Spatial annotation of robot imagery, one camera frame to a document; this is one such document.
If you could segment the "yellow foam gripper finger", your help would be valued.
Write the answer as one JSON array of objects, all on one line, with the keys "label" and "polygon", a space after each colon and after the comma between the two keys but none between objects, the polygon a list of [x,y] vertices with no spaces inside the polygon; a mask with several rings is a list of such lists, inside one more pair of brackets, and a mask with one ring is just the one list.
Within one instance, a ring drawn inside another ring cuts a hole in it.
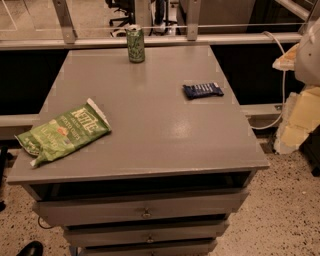
[{"label": "yellow foam gripper finger", "polygon": [[283,110],[274,150],[290,154],[320,125],[320,87],[305,86],[300,93],[291,93]]}]

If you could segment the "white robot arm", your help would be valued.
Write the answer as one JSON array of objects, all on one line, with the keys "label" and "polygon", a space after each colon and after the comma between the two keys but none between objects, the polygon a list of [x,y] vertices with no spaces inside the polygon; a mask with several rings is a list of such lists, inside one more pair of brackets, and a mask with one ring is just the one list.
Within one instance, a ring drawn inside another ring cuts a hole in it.
[{"label": "white robot arm", "polygon": [[320,18],[272,67],[293,71],[295,78],[304,83],[300,93],[291,93],[287,98],[274,142],[278,154],[290,154],[320,125]]}]

